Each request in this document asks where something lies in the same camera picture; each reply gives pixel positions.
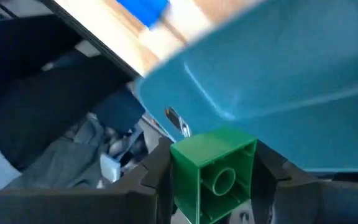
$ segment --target wooden surface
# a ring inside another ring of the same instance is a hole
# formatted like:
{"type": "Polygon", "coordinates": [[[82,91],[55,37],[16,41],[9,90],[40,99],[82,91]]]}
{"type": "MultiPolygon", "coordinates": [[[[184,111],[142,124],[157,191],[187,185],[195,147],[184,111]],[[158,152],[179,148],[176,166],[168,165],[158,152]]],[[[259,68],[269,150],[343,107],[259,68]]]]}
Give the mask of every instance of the wooden surface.
{"type": "Polygon", "coordinates": [[[170,0],[147,28],[116,0],[54,0],[141,75],[257,0],[170,0]]]}

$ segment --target blue plastic bin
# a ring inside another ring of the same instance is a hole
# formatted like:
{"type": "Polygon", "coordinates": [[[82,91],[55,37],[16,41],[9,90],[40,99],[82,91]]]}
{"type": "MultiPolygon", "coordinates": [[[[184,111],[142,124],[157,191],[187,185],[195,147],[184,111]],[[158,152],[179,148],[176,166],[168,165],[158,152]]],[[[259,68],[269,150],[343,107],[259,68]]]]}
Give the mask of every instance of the blue plastic bin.
{"type": "Polygon", "coordinates": [[[137,83],[174,140],[241,127],[301,168],[358,171],[358,1],[266,1],[137,83]]]}

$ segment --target black fabric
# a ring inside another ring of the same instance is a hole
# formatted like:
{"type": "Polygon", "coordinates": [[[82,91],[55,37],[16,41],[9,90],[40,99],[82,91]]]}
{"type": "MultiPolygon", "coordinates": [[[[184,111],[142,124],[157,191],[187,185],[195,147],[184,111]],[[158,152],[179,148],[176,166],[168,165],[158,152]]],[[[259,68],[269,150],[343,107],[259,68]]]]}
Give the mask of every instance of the black fabric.
{"type": "Polygon", "coordinates": [[[92,110],[104,125],[120,134],[130,130],[145,113],[136,97],[124,86],[92,110]]]}
{"type": "Polygon", "coordinates": [[[18,81],[0,104],[0,150],[24,170],[71,125],[130,78],[106,58],[18,81]]]}
{"type": "Polygon", "coordinates": [[[0,98],[14,80],[38,74],[80,40],[54,15],[0,21],[0,98]]]}

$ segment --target wooden board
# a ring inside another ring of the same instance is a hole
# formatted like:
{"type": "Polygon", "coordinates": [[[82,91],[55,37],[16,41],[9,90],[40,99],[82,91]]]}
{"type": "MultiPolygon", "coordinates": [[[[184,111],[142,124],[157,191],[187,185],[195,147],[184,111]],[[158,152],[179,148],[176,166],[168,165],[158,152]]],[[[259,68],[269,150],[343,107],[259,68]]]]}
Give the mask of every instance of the wooden board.
{"type": "Polygon", "coordinates": [[[170,0],[147,28],[116,0],[54,0],[141,75],[257,0],[170,0]]]}

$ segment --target green lego brick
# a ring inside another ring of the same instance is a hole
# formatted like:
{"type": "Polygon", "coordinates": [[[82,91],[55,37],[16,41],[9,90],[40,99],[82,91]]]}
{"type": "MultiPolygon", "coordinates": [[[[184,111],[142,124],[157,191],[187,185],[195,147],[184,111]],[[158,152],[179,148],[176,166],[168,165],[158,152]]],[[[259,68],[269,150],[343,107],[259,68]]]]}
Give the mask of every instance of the green lego brick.
{"type": "Polygon", "coordinates": [[[257,139],[220,128],[171,145],[175,203],[192,224],[209,224],[250,199],[257,139]]]}

